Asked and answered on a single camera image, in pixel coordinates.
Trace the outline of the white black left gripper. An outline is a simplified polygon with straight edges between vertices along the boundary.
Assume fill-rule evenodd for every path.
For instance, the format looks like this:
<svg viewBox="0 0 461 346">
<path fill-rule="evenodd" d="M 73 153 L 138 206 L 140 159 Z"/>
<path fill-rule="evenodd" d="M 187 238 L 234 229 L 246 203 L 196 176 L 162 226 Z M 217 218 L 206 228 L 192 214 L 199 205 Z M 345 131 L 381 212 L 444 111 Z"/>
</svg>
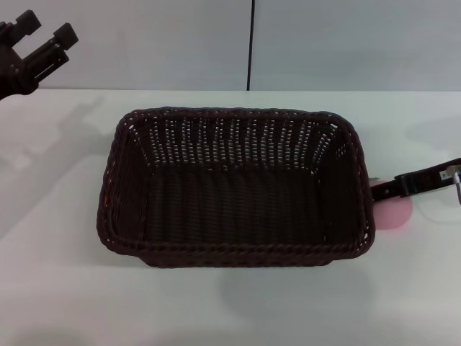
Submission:
<svg viewBox="0 0 461 346">
<path fill-rule="evenodd" d="M 31 9 L 16 18 L 14 24 L 1 22 L 1 98 L 33 93 L 38 83 L 68 62 L 66 51 L 79 41 L 71 24 L 66 22 L 49 41 L 22 60 L 13 47 L 40 26 Z"/>
</svg>

